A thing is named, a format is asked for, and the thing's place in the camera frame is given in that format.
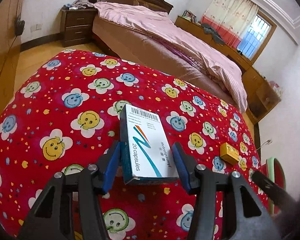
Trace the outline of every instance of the pink bedspread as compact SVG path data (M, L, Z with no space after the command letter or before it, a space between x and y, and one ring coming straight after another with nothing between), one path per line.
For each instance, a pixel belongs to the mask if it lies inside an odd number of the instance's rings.
M237 103L240 112L247 109L247 93L241 81L239 67L209 45L176 27L164 12L154 12L143 6L98 2L99 16L137 32L156 36L176 46L199 62L204 71L223 82Z

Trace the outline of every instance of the metal screw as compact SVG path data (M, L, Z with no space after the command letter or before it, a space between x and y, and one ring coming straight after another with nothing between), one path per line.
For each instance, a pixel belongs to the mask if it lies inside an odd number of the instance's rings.
M233 171L232 176L234 176L235 178L238 178L238 177L240 177L240 173L238 171Z
M196 168L197 168L199 171L204 171L204 170L206 169L206 166L203 165L203 164L198 164L198 165L196 166Z
M55 177L56 179L60 179L60 178L62 177L62 172L60 172L60 171L56 172L56 173L54 174L54 177Z
M98 169L98 166L95 165L95 164L90 164L90 165L88 166L88 170L89 170L89 171L95 171L96 169Z

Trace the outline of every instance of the window frame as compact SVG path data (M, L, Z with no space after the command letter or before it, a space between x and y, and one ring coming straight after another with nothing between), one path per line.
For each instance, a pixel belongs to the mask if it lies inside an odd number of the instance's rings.
M271 28L270 28L268 34L266 35L266 37L264 38L263 42L261 43L260 47L258 48L258 50L253 55L252 59L249 59L245 55L243 55L251 63L251 65L255 63L255 61L258 59L258 57L260 56L260 54L263 52L263 50L267 46L269 40L271 39L271 37L272 37L275 29L277 28L277 25L272 20L270 20L269 17L266 16L260 10L258 11L257 15L259 15L260 18L262 18L263 20L265 20L270 25Z

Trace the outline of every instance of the gray cloth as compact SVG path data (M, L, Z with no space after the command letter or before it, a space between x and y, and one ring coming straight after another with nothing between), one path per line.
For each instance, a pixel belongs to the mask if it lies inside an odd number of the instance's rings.
M89 0L75 0L71 7L78 7L79 9L85 9L86 7L93 7L93 3L90 3Z
M225 45L226 44L223 41L223 39L221 38L220 34L215 30L215 28L211 27L207 23L202 23L201 27L203 28L205 34L211 34L212 35L212 38L215 41L215 43L219 43L221 45Z

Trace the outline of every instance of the wall outlet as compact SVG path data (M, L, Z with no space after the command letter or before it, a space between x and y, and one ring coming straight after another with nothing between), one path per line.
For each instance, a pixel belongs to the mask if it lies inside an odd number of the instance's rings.
M30 27L30 31L33 33L33 32L35 32L37 30L37 25L35 24L35 25L31 25L31 27Z

